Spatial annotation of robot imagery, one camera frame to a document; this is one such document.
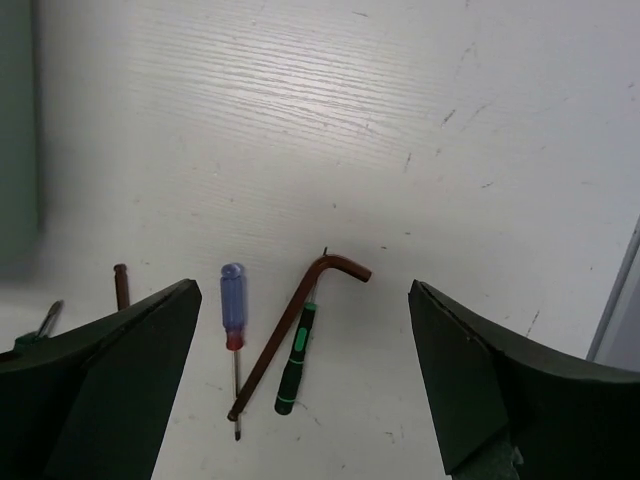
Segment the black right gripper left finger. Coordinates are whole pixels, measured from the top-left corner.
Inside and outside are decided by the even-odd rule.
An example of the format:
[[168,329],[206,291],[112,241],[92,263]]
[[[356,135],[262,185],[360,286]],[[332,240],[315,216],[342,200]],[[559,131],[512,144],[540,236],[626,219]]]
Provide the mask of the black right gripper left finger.
[[184,279],[2,353],[2,478],[150,478],[201,300],[196,281]]

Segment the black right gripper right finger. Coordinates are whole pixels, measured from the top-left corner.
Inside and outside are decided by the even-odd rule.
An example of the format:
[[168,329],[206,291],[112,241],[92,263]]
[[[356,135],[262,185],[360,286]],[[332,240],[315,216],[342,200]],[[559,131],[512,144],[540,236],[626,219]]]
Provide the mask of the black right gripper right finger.
[[638,477],[637,373],[546,347],[421,281],[408,301],[448,476]]

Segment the green stubby phillips screwdriver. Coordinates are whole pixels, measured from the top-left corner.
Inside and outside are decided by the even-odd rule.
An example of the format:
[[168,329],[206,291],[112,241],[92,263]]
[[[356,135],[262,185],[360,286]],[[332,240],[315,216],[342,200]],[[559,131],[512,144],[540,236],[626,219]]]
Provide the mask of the green stubby phillips screwdriver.
[[37,330],[21,335],[15,339],[13,351],[16,353],[24,352],[32,345],[47,339],[55,326],[63,306],[63,300],[55,301],[49,308],[45,318]]

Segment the blue handled screwdriver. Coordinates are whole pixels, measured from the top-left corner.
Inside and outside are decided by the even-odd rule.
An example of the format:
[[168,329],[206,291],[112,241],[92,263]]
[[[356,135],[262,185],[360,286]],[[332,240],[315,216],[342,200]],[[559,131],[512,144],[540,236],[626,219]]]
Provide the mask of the blue handled screwdriver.
[[221,268],[220,294],[222,325],[226,334],[226,348],[232,355],[233,400],[240,391],[240,350],[244,346],[245,298],[244,268],[228,263]]

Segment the black green precision screwdriver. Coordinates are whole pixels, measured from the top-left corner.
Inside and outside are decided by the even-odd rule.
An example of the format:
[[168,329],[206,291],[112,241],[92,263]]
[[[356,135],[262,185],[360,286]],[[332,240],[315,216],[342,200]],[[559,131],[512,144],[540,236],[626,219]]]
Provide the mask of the black green precision screwdriver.
[[307,346],[314,324],[317,306],[307,302],[301,312],[292,347],[284,367],[279,389],[276,395],[274,410],[279,415],[289,415],[297,400],[301,384]]

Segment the green toolbox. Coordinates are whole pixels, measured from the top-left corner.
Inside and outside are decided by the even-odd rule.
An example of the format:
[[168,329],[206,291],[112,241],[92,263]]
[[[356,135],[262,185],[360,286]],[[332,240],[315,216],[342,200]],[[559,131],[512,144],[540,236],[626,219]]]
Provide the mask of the green toolbox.
[[38,238],[38,153],[33,8],[1,3],[1,268],[21,263]]

